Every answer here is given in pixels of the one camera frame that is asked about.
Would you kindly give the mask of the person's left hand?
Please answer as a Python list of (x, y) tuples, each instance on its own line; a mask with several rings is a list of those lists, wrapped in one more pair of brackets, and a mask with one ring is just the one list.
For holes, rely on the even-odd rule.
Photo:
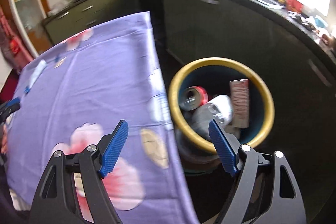
[(1, 153), (2, 154), (7, 154), (7, 150), (8, 150), (8, 145), (7, 145), (7, 127), (4, 124), (3, 125), (3, 135), (2, 135), (2, 139), (1, 139)]

